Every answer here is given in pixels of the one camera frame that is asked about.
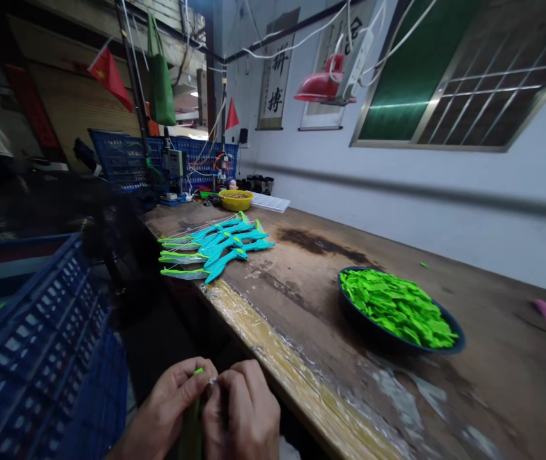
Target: human hand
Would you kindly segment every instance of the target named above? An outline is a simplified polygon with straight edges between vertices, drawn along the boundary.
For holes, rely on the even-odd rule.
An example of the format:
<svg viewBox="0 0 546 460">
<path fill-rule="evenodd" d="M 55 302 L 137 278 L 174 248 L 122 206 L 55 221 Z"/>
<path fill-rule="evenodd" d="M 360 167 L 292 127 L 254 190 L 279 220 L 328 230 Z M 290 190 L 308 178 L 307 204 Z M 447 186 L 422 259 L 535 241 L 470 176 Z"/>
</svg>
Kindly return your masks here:
<svg viewBox="0 0 546 460">
<path fill-rule="evenodd" d="M 221 389 L 229 392 L 228 432 Z M 207 460 L 278 460 L 279 404 L 255 360 L 235 364 L 217 378 L 203 409 Z"/>
<path fill-rule="evenodd" d="M 194 374 L 200 367 L 204 372 Z M 200 357 L 167 369 L 107 460 L 163 459 L 179 437 L 182 414 L 205 391 L 212 377 L 217 377 L 213 363 Z"/>
</svg>

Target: speaker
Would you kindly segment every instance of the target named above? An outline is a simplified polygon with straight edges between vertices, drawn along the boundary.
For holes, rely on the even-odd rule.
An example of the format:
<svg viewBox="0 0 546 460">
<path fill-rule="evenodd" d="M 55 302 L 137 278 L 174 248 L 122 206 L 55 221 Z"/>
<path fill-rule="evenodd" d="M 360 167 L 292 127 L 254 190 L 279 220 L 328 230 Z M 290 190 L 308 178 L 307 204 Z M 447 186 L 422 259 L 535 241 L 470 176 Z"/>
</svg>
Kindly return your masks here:
<svg viewBox="0 0 546 460">
<path fill-rule="evenodd" d="M 247 128 L 239 130 L 239 144 L 247 144 Z"/>
</svg>

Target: workbench surface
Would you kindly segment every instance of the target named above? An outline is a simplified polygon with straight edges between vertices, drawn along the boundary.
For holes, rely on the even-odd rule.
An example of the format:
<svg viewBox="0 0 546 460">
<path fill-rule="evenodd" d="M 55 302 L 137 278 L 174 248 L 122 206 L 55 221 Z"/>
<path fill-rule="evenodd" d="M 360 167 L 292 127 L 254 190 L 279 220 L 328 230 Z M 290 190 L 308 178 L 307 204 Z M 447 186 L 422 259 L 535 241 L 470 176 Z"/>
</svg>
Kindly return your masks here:
<svg viewBox="0 0 546 460">
<path fill-rule="evenodd" d="M 195 283 L 331 456 L 546 459 L 546 322 L 529 303 L 546 290 L 292 208 L 246 214 L 276 246 Z M 144 219 L 170 237 L 225 215 L 192 203 Z M 409 358 L 369 344 L 338 307 L 348 266 L 417 282 L 466 349 Z"/>
</svg>

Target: red lamp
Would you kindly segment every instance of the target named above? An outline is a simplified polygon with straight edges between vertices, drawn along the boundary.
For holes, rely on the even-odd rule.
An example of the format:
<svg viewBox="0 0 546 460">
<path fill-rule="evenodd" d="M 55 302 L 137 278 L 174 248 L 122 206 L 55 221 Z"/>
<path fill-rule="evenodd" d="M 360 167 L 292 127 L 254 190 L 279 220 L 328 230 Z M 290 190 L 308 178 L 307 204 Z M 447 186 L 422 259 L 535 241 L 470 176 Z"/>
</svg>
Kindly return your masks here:
<svg viewBox="0 0 546 460">
<path fill-rule="evenodd" d="M 331 78 L 331 66 L 333 66 L 332 74 L 337 81 Z M 339 89 L 337 82 L 343 80 L 342 69 L 343 55 L 333 54 L 329 57 L 322 72 L 314 73 L 305 79 L 294 99 L 307 102 L 333 102 Z M 356 99 L 353 98 L 350 102 L 356 102 Z"/>
</svg>

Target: finger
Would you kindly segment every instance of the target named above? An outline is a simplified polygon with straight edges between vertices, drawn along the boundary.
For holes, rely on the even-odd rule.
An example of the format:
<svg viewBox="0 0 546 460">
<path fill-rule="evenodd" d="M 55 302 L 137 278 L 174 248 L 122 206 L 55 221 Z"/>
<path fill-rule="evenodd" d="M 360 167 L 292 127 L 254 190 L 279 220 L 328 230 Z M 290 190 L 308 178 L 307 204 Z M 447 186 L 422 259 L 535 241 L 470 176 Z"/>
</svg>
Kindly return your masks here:
<svg viewBox="0 0 546 460">
<path fill-rule="evenodd" d="M 203 432 L 206 442 L 222 443 L 224 436 L 222 392 L 219 385 L 212 386 L 211 396 L 203 408 Z"/>
<path fill-rule="evenodd" d="M 263 398 L 268 396 L 270 390 L 258 361 L 241 361 L 231 366 L 230 369 L 241 373 L 245 378 L 247 389 L 249 390 L 249 395 L 254 407 L 258 406 L 259 401 L 264 401 Z"/>
<path fill-rule="evenodd" d="M 167 369 L 156 382 L 155 390 L 164 396 L 171 396 L 197 369 L 203 368 L 209 378 L 217 377 L 217 369 L 211 360 L 201 356 L 178 362 Z"/>
<path fill-rule="evenodd" d="M 249 423 L 254 409 L 243 374 L 228 370 L 219 375 L 217 382 L 229 393 L 228 416 L 231 418 L 231 422 L 236 420 Z"/>
<path fill-rule="evenodd" d="M 162 416 L 166 420 L 176 420 L 205 391 L 209 376 L 201 372 L 190 377 L 180 388 L 162 404 Z"/>
</svg>

